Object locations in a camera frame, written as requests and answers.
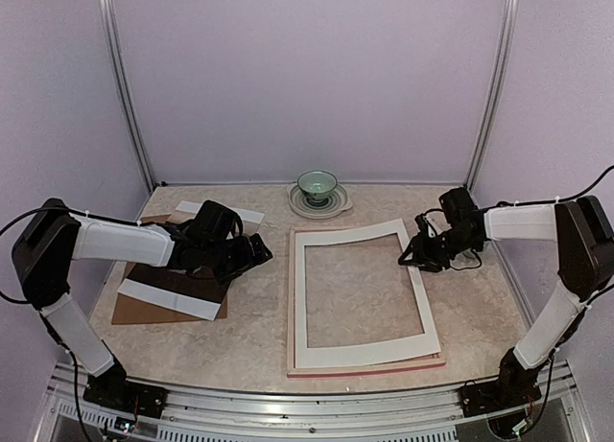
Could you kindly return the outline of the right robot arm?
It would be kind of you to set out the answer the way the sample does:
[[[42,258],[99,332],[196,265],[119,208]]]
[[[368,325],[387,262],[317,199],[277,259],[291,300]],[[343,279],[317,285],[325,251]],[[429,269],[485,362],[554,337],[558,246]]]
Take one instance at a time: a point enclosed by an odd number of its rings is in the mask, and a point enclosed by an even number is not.
[[[549,280],[554,287],[525,336],[502,360],[500,379],[490,388],[499,407],[511,407],[527,393],[527,377],[573,335],[591,304],[613,288],[613,226],[592,193],[612,171],[607,167],[568,197],[502,200],[488,207],[458,187],[440,196],[434,209],[447,229],[436,231],[429,211],[415,218],[417,232],[398,259],[404,267],[433,273],[453,269],[462,253],[478,257],[491,243],[524,242],[552,253]]]

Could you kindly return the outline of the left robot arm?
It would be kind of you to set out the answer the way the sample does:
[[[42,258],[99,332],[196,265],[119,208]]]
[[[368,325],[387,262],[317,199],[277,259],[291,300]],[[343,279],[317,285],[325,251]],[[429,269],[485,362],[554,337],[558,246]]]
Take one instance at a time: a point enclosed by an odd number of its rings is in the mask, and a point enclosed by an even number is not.
[[[11,251],[23,296],[1,297],[38,311],[57,343],[90,378],[98,379],[98,394],[116,408],[128,406],[134,388],[70,294],[68,274],[74,261],[123,261],[184,274],[208,268],[215,281],[225,283],[272,259],[258,234],[245,234],[235,211],[211,200],[194,218],[179,224],[102,217],[71,209],[59,198],[48,199],[9,225],[23,220],[28,224]]]

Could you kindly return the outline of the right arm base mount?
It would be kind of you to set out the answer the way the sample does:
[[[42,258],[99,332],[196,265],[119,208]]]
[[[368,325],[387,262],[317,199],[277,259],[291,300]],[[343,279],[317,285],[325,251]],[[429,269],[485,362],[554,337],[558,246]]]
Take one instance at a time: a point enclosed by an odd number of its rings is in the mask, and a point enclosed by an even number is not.
[[[518,407],[541,398],[537,384],[539,372],[545,362],[535,368],[525,369],[509,349],[500,361],[495,380],[480,384],[466,383],[459,390],[464,417],[473,417]]]

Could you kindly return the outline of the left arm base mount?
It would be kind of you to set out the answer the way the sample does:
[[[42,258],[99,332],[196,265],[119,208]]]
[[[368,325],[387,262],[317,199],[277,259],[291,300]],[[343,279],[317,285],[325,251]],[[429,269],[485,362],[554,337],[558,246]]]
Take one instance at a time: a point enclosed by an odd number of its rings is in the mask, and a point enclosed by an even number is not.
[[[168,397],[161,386],[130,381],[122,370],[109,369],[99,377],[89,375],[83,399],[136,417],[160,419]]]

